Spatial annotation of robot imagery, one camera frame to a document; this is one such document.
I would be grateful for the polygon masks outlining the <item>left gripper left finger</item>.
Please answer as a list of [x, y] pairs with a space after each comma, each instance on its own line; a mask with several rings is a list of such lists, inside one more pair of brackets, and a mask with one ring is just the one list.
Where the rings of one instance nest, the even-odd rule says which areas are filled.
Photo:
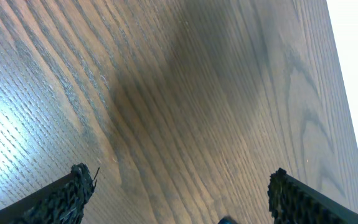
[[73, 165], [69, 174], [0, 210], [0, 223], [81, 223], [96, 185], [86, 164]]

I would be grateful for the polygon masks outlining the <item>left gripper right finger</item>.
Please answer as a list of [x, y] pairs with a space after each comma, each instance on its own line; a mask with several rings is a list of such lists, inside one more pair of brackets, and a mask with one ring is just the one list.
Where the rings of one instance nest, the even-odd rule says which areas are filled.
[[279, 168], [270, 176], [268, 209], [275, 223], [358, 224], [358, 213], [288, 175]]

